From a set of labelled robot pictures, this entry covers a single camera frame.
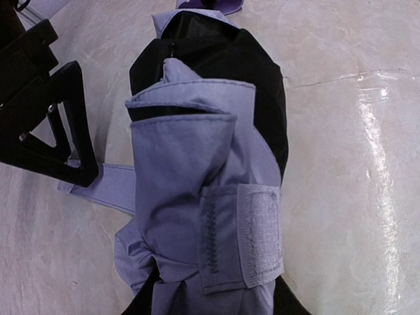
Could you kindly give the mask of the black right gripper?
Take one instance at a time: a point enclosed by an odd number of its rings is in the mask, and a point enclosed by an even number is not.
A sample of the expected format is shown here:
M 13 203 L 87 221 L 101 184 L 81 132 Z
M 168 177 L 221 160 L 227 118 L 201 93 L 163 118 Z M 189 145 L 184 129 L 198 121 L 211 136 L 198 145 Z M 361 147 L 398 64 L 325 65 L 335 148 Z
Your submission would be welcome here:
M 98 176 L 82 70 L 58 60 L 50 20 L 25 29 L 26 1 L 1 2 L 1 162 L 82 187 Z

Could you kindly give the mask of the lilac folding umbrella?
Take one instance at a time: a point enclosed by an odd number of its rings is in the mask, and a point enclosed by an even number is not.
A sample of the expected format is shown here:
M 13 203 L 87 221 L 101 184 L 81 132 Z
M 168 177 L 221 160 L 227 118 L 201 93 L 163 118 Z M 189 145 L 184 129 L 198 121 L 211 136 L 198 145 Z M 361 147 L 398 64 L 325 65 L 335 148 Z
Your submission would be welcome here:
M 241 1 L 179 1 L 130 70 L 134 164 L 102 164 L 61 192 L 131 216 L 115 267 L 126 314 L 275 314 L 288 158 L 280 68 L 227 15 Z

